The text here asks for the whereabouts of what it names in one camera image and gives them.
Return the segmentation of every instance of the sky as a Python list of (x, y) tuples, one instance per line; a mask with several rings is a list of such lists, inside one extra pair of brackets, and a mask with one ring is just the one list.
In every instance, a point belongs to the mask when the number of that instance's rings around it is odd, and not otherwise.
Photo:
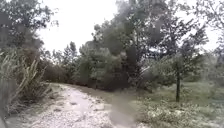
[[(44, 0), (58, 13), (52, 20), (58, 20), (59, 26), (49, 26), (38, 31), (47, 50), (63, 50), (71, 41), (79, 48), (92, 39), (95, 24), (113, 18), (117, 12), (116, 0)], [(207, 30), (209, 42), (204, 46), (207, 50), (216, 48), (218, 33)]]

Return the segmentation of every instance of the forest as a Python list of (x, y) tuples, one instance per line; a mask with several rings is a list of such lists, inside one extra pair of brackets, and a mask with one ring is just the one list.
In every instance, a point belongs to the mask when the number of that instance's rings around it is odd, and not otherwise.
[[(93, 26), (92, 40), (78, 49), (71, 41), (62, 51), (48, 51), (37, 31), (58, 25), (51, 20), (56, 12), (38, 0), (1, 0), (0, 113), (38, 102), (50, 90), (46, 83), (66, 83), (134, 91), (130, 95), (142, 101), (138, 121), (152, 127), (222, 122), (224, 1), (194, 2), (117, 1), (117, 14)], [(208, 40), (208, 28), (221, 33), (217, 42)], [(208, 51), (208, 43), (218, 47)]]

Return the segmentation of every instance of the dirt path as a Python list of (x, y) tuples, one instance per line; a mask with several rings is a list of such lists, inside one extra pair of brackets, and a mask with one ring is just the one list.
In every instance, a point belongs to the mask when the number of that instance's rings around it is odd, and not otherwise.
[[(65, 85), (58, 85), (56, 92), (18, 117), (8, 119), (10, 128), (121, 128), (112, 120), (111, 105), (102, 100)], [(120, 113), (115, 118), (119, 117), (127, 128), (144, 128), (128, 122), (125, 116)]]

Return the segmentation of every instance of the tree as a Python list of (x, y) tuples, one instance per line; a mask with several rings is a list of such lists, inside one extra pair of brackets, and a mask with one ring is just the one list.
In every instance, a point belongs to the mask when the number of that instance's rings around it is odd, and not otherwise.
[(222, 30), (224, 28), (224, 1), (223, 0), (197, 0), (196, 16), (205, 20), (211, 27)]
[(63, 55), (63, 65), (67, 65), (69, 63), (73, 63), (75, 58), (77, 57), (76, 46), (74, 42), (70, 42), (69, 45), (64, 49)]
[(207, 42), (205, 25), (198, 26), (193, 19), (184, 21), (176, 16), (182, 6), (176, 0), (167, 4), (167, 12), (160, 16), (160, 32), (163, 40), (157, 44), (157, 52), (161, 57), (173, 59), (173, 69), (176, 75), (176, 101), (180, 100), (180, 81), (183, 74), (192, 72), (199, 63), (199, 47)]

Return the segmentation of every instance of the grass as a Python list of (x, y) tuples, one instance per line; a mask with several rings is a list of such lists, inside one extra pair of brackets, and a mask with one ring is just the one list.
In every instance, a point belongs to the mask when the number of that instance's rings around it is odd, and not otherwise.
[[(182, 83), (180, 103), (175, 102), (175, 85), (159, 88), (154, 93), (135, 92), (133, 89), (109, 93), (75, 87), (107, 103), (113, 104), (115, 101), (119, 107), (129, 103), (134, 108), (136, 121), (149, 124), (152, 128), (224, 126), (224, 88), (214, 87), (209, 82)], [(124, 106), (125, 111), (129, 111), (128, 106)]]
[(139, 96), (137, 121), (152, 128), (221, 127), (224, 88), (211, 93), (213, 89), (214, 86), (205, 82), (183, 83), (180, 103), (175, 102), (175, 86)]

